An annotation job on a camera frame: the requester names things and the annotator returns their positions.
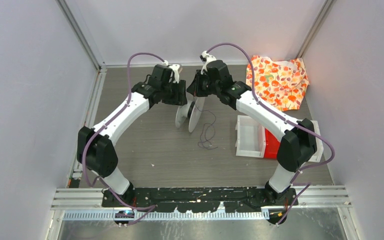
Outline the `white plastic spool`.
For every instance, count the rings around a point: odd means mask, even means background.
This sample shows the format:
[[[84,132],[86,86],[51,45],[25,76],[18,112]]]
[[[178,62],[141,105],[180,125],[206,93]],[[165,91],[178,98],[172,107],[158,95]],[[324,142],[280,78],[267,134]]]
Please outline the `white plastic spool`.
[[[187,103],[177,108],[175,126],[179,129],[188,120],[188,131],[192,133],[201,117],[206,98],[192,96],[187,93],[186,99]]]

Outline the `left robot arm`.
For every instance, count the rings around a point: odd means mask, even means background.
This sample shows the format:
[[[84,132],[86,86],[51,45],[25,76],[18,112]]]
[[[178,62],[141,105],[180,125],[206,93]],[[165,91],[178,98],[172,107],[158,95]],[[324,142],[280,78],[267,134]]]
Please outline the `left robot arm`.
[[[180,64],[155,65],[145,81],[136,83],[109,116],[78,132],[77,161],[115,192],[114,200],[121,207],[128,207],[133,202],[133,185],[118,168],[115,145],[127,128],[154,105],[187,104],[186,82],[180,79],[181,71]]]

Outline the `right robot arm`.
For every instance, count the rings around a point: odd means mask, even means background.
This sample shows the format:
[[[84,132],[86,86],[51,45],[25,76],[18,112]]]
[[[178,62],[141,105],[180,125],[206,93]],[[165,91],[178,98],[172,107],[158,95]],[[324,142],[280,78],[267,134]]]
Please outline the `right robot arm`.
[[[204,60],[186,91],[194,97],[217,96],[221,103],[251,117],[279,141],[278,165],[263,190],[268,203],[279,205],[295,174],[318,150],[313,122],[290,117],[259,98],[245,82],[234,81],[220,59]]]

